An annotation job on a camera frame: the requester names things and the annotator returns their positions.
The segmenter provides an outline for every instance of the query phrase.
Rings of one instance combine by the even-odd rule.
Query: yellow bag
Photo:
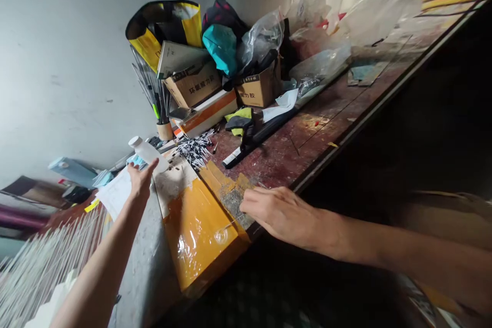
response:
[[[130,19],[125,36],[157,73],[163,41],[203,47],[200,5],[188,0],[147,3]]]

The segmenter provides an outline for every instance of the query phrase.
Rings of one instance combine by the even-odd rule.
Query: white plastic bottle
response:
[[[164,172],[169,168],[169,163],[150,143],[145,142],[139,136],[133,137],[128,144],[135,149],[135,154],[140,156],[147,164],[159,159],[159,164],[155,168],[156,173]]]

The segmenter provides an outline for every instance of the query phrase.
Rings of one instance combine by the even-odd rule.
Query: paper sheet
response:
[[[123,209],[132,191],[132,182],[128,168],[125,167],[114,180],[104,186],[96,197],[101,200],[102,204],[108,211],[113,221],[115,221]]]
[[[277,107],[263,109],[263,123],[291,110],[296,104],[298,90],[287,91],[282,96],[276,98]]]

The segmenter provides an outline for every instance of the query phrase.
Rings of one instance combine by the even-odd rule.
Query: floor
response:
[[[487,6],[305,190],[310,204],[388,223],[411,190],[492,198]],[[406,326],[392,278],[263,235],[186,316],[158,326]]]

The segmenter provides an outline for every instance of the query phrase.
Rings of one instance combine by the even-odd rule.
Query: person's right hand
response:
[[[310,206],[285,187],[246,190],[239,209],[275,238],[338,258],[341,216]]]

